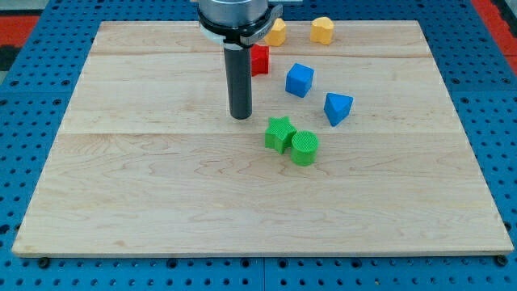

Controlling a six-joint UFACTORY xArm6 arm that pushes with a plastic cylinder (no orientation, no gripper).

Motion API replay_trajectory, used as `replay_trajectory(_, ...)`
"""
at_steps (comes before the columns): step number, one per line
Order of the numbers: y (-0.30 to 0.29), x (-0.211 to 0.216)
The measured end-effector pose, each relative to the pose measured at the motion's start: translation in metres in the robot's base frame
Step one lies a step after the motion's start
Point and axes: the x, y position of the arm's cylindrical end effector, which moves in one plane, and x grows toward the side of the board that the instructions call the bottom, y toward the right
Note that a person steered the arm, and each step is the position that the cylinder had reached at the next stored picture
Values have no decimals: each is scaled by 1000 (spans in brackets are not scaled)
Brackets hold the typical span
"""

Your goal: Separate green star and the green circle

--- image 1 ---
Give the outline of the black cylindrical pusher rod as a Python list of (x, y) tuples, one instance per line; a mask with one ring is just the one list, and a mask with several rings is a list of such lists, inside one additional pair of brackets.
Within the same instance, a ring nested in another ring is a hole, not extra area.
[(244, 120), (252, 114), (250, 48), (224, 49), (230, 115)]

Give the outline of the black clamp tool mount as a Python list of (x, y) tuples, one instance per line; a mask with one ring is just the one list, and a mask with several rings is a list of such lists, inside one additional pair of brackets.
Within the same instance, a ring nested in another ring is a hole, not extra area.
[(267, 35), (283, 6), (269, 4), (199, 4), (200, 30), (225, 49), (252, 47)]

